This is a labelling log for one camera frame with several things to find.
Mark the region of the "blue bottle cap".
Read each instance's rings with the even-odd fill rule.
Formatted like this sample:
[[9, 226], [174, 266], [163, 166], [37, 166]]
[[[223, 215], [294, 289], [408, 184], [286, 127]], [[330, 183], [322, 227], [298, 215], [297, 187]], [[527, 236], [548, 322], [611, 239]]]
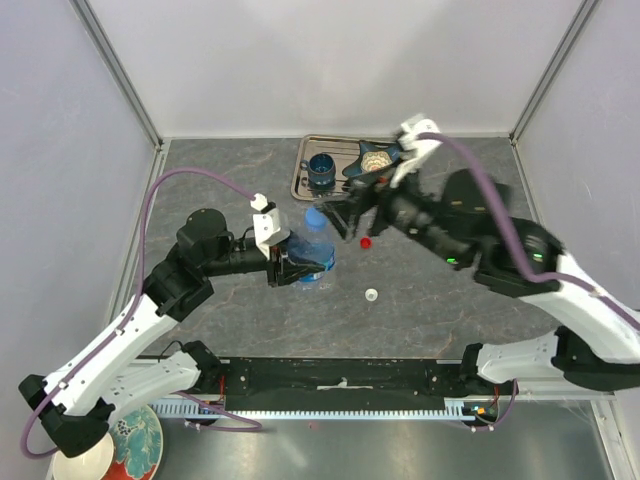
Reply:
[[304, 224], [309, 231], [320, 232], [328, 225], [327, 217], [315, 207], [310, 207], [304, 215]]

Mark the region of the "blue tinted plastic bottle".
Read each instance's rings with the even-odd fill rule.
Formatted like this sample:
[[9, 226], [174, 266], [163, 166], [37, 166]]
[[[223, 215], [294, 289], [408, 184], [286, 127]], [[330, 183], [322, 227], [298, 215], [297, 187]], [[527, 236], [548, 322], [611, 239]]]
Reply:
[[324, 276], [313, 283], [294, 283], [302, 291], [327, 291], [333, 285], [335, 267], [335, 244], [328, 221], [327, 227], [320, 232], [309, 231], [304, 221], [291, 233], [289, 239], [289, 257], [293, 260], [313, 261], [326, 268]]

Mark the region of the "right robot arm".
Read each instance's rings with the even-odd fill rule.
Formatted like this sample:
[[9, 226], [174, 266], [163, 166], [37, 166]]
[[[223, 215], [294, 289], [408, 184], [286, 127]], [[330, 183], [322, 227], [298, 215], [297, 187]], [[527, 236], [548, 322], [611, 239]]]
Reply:
[[638, 387], [639, 332], [633, 326], [638, 312], [603, 304], [606, 293], [556, 237], [531, 220], [514, 218], [524, 262], [544, 278], [540, 283], [527, 279], [469, 170], [451, 174], [439, 196], [422, 192], [416, 174], [397, 188], [386, 177], [362, 175], [353, 179], [347, 194], [317, 207], [344, 240], [354, 237], [360, 217], [372, 211], [368, 236], [393, 227], [453, 269], [473, 268], [476, 283], [559, 322], [556, 330], [534, 339], [467, 346], [457, 371], [465, 391], [477, 394], [491, 384], [555, 378], [600, 392]]

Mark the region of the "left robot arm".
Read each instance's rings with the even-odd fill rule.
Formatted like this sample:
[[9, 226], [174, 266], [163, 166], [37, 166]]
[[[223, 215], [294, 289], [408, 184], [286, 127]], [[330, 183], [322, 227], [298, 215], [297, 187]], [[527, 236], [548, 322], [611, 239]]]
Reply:
[[119, 314], [81, 353], [47, 376], [31, 374], [19, 391], [55, 450], [69, 458], [93, 448], [130, 411], [178, 391], [208, 393], [223, 375], [221, 361], [202, 342], [185, 343], [138, 376], [125, 368], [175, 328], [213, 293], [214, 277], [263, 271], [270, 286], [286, 286], [324, 271], [322, 263], [291, 254], [298, 236], [272, 209], [254, 217], [253, 236], [228, 231], [215, 209], [193, 212], [176, 243]]

